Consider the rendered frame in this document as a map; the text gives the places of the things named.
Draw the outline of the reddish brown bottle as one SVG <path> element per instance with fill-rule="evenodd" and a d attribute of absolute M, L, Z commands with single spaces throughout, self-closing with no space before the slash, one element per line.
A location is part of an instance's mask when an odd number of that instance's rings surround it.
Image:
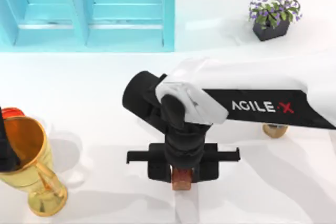
<path fill-rule="evenodd" d="M 172 169 L 172 189 L 174 191 L 190 190 L 193 181 L 191 169 Z"/>

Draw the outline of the small gold trophy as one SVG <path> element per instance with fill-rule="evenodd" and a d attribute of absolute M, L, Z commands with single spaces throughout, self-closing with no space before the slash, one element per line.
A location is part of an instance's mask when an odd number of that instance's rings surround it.
<path fill-rule="evenodd" d="M 262 129 L 267 136 L 271 138 L 280 138 L 286 133 L 288 126 L 264 124 Z"/>

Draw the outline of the purple flowers in black pot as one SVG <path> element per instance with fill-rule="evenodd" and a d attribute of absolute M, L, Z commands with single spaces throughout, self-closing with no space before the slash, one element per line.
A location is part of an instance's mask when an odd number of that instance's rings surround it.
<path fill-rule="evenodd" d="M 260 41 L 286 35 L 289 25 L 302 18 L 301 5 L 297 0 L 255 0 L 249 3 L 248 19 Z"/>

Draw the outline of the large gold trophy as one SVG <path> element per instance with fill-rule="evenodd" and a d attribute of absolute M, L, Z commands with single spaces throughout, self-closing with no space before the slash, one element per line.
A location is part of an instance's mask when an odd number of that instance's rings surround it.
<path fill-rule="evenodd" d="M 0 180 L 28 193 L 28 205 L 34 214 L 56 214 L 65 206 L 68 191 L 53 171 L 52 151 L 44 128 L 27 116 L 9 117 L 4 126 L 20 164 L 14 171 L 0 172 Z"/>

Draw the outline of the light blue rack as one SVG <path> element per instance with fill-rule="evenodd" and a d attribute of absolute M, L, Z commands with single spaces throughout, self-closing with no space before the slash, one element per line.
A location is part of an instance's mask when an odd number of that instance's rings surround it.
<path fill-rule="evenodd" d="M 175 0 L 0 0 L 0 52 L 171 52 Z"/>

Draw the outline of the red object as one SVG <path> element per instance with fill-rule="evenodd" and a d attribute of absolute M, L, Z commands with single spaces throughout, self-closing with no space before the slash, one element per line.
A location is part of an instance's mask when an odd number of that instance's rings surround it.
<path fill-rule="evenodd" d="M 2 115 L 4 119 L 14 116 L 25 116 L 24 112 L 21 109 L 15 107 L 3 108 Z"/>

